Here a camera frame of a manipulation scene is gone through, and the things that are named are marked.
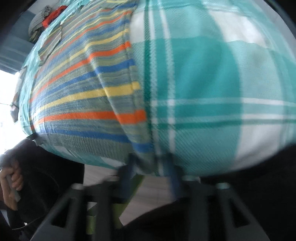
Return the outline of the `person's left hand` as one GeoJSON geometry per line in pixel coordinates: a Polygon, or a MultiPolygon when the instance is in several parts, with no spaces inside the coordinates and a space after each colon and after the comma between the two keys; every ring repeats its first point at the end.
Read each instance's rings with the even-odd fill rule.
{"type": "Polygon", "coordinates": [[[1,201],[11,210],[18,209],[14,191],[23,187],[23,175],[18,161],[13,160],[11,166],[1,169],[1,201]]]}

